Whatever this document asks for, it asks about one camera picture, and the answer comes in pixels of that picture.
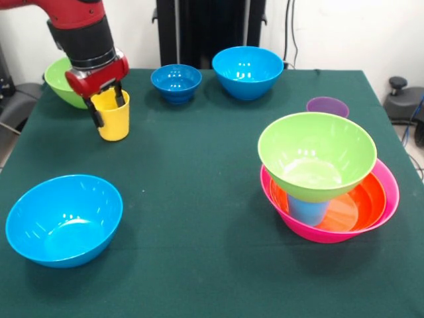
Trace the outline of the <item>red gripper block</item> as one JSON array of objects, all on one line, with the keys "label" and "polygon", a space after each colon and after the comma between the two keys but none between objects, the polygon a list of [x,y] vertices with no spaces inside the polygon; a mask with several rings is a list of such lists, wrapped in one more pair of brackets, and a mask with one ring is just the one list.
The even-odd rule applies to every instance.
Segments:
[{"label": "red gripper block", "polygon": [[115,53],[116,56],[100,68],[92,70],[71,68],[65,72],[70,87],[77,95],[84,98],[83,101],[97,129],[102,128],[104,122],[101,113],[90,99],[93,95],[100,94],[112,87],[115,90],[117,107],[125,104],[121,81],[129,73],[129,63],[119,49],[116,49]]}]

